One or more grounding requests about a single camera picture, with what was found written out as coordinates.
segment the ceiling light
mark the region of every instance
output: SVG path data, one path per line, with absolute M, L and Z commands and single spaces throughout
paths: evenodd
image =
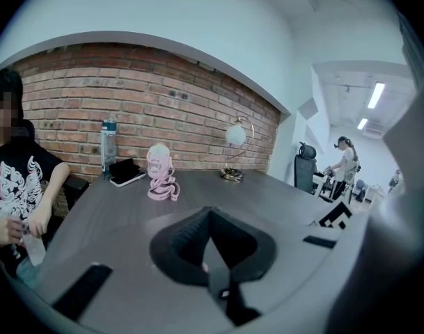
M 366 125 L 367 122 L 368 122 L 368 119 L 362 119 L 362 121 L 360 122 L 360 124 L 357 127 L 357 129 L 362 130 L 363 127 Z
M 382 95 L 382 93 L 384 92 L 385 89 L 385 84 L 383 83 L 377 83 L 376 87 L 374 89 L 374 93 L 372 94 L 370 103 L 368 105 L 369 109 L 373 109 L 376 107 L 377 102 L 379 101 L 380 96 Z

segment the gold lamp stand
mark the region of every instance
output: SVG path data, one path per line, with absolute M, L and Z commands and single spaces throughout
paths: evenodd
M 253 128 L 253 124 L 252 124 L 252 122 L 246 116 L 238 116 L 237 119 L 236 119 L 236 121 L 235 121 L 235 124 L 242 124 L 242 121 L 243 120 L 247 121 L 251 125 L 252 139 L 249 142 L 249 145 L 247 146 L 247 148 L 245 150 L 242 150 L 239 154 L 236 154 L 234 156 L 227 157 L 226 166 L 224 168 L 221 168 L 219 170 L 220 176 L 222 178 L 224 178 L 225 180 L 228 180 L 228 181 L 242 182 L 242 180 L 244 179 L 244 175 L 243 175 L 242 171 L 241 170 L 234 169 L 234 168 L 229 168 L 228 167 L 228 162 L 231 159 L 234 159 L 236 157 L 239 157 L 239 156 L 243 155 L 249 149 L 249 147 L 251 147 L 252 141 L 253 141 L 253 139 L 255 137 L 255 129 Z

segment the pink toy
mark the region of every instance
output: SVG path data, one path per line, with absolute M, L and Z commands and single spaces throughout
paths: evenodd
M 170 150 L 160 143 L 152 146 L 147 154 L 147 174 L 151 178 L 148 196 L 151 199 L 178 200 L 180 187 L 175 182 L 174 172 Z

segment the red brick wall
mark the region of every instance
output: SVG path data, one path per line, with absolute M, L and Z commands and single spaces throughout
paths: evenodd
M 230 148 L 225 130 L 250 117 L 250 150 L 232 165 L 267 170 L 280 112 L 236 80 L 166 51 L 119 44 L 62 47 L 16 62 L 24 82 L 24 115 L 38 142 L 92 181 L 101 173 L 100 125 L 118 122 L 118 155 L 145 167 L 156 142 L 179 169 L 218 169 Z

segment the white ceiling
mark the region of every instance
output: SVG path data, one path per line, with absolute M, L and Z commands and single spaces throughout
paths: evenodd
M 408 78 L 368 72 L 327 72 L 319 75 L 331 126 L 355 127 L 362 118 L 388 130 L 408 109 L 415 95 Z M 385 90 L 375 109 L 368 109 L 377 82 Z

